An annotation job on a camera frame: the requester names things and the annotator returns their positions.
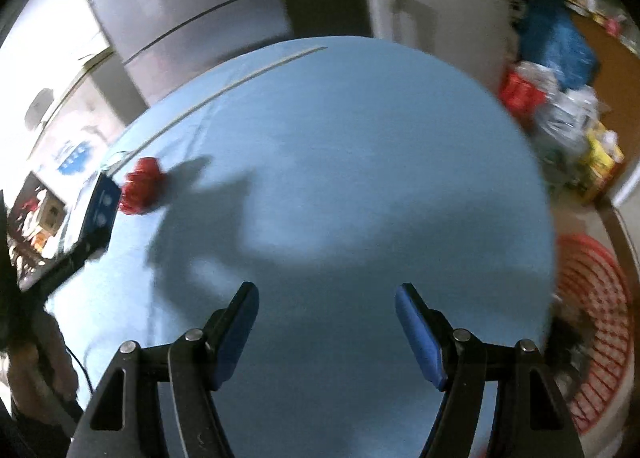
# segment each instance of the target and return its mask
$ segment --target metal screw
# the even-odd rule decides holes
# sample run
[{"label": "metal screw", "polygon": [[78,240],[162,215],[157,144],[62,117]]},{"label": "metal screw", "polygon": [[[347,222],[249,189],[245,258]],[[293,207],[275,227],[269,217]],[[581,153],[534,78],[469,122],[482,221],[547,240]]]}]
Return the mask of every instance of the metal screw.
[{"label": "metal screw", "polygon": [[461,343],[466,343],[471,339],[471,333],[464,328],[458,328],[457,330],[453,330],[453,338]]},{"label": "metal screw", "polygon": [[524,352],[534,352],[538,348],[536,347],[536,343],[531,339],[523,339],[520,341],[520,349]]},{"label": "metal screw", "polygon": [[136,349],[136,342],[135,341],[127,341],[125,343],[122,343],[120,345],[120,352],[121,353],[131,353],[133,350]]},{"label": "metal screw", "polygon": [[200,328],[192,328],[184,334],[184,338],[188,341],[199,341],[202,339],[203,333]]}]

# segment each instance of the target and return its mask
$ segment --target red basket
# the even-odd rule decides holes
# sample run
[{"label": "red basket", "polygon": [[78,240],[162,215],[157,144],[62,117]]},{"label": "red basket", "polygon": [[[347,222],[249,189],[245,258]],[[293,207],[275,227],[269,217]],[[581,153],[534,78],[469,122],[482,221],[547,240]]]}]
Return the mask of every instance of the red basket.
[{"label": "red basket", "polygon": [[613,255],[584,234],[558,239],[558,295],[591,317],[596,335],[591,347],[587,381],[569,403],[574,424],[586,433],[614,398],[633,351],[631,298],[622,270]]}]

